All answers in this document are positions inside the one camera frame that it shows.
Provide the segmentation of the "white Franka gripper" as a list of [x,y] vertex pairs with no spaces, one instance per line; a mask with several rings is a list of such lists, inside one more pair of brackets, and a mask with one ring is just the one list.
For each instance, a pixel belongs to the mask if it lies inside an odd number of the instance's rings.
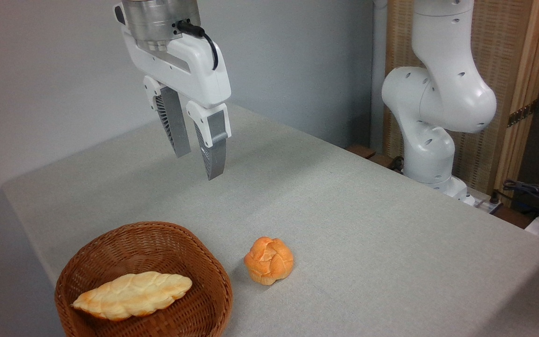
[[195,37],[169,25],[173,40],[165,41],[162,51],[150,41],[135,40],[128,19],[120,25],[124,42],[134,65],[146,76],[144,89],[152,110],[158,113],[163,129],[180,158],[191,152],[188,130],[178,94],[192,102],[186,105],[192,119],[208,179],[223,174],[226,143],[232,136],[227,105],[231,86],[222,52],[212,49],[205,37]]

